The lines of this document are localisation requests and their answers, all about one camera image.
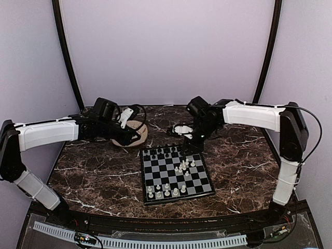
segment white wall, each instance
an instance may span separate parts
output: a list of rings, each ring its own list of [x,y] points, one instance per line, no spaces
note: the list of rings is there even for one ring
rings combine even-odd
[[[273,0],[62,0],[85,105],[251,101]]]
[[[78,112],[63,62],[51,0],[0,1],[0,124]],[[47,180],[61,144],[25,152],[23,162]],[[16,248],[30,200],[0,182],[0,245]]]
[[[284,1],[279,31],[261,103],[295,101],[321,120],[324,135],[308,159],[297,189],[307,199],[325,248],[332,248],[332,2]],[[309,151],[318,139],[314,119],[309,127]]]

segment black pole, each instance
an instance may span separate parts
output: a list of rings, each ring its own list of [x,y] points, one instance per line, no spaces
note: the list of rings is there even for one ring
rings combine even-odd
[[[64,33],[64,28],[63,28],[59,0],[52,0],[52,4],[53,4],[54,18],[56,20],[63,59],[66,64],[67,73],[68,73],[69,80],[71,82],[71,85],[72,85],[72,88],[74,91],[76,102],[78,104],[79,109],[82,111],[85,107],[84,107],[82,96],[79,92],[78,84],[77,84],[75,73],[73,70],[71,57],[69,55],[69,50],[68,50],[67,41],[66,41],[66,37],[65,37],[65,33]]]
[[[281,4],[282,0],[275,0],[274,3],[274,11],[273,11],[273,17],[272,17],[272,25],[271,25],[271,31],[269,36],[269,41],[265,53],[265,58],[263,62],[263,67],[260,72],[260,77],[258,80],[255,96],[253,99],[253,103],[258,103],[261,93],[263,92],[264,83],[266,80],[266,76],[268,74],[271,58],[272,58],[272,52],[274,48],[275,38],[276,38],[276,32],[278,30],[278,24],[279,24],[279,18],[280,18],[280,12],[281,12]]]

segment brown marble table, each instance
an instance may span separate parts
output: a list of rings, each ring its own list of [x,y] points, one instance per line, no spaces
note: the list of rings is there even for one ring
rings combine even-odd
[[[173,203],[144,206],[139,149],[180,144],[166,129],[190,122],[184,106],[148,106],[147,142],[118,148],[110,141],[75,141],[64,147],[49,185],[71,210],[131,218],[198,218],[266,209],[279,168],[259,128],[228,125],[203,152],[216,194]]]

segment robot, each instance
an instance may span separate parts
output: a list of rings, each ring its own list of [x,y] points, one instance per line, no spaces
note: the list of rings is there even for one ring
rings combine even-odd
[[[132,129],[126,126],[127,120],[138,114],[139,107],[132,105],[121,113],[116,103],[98,98],[94,107],[82,115],[26,124],[6,120],[0,131],[0,176],[39,201],[60,223],[68,225],[73,218],[65,200],[22,163],[20,153],[36,146],[97,137],[130,145],[141,138],[137,132],[140,127]],[[256,126],[279,132],[281,167],[269,206],[269,220],[273,223],[285,212],[285,206],[298,183],[309,137],[304,118],[296,107],[298,105],[294,102],[271,107],[239,100],[220,100],[211,105],[198,96],[186,107],[193,116],[192,127],[176,125],[170,133],[184,136],[184,151],[203,151],[204,141],[226,124]]]

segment chessboard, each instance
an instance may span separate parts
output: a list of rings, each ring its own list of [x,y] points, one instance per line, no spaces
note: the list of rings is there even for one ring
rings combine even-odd
[[[183,156],[181,146],[140,150],[144,205],[215,194],[203,155]]]

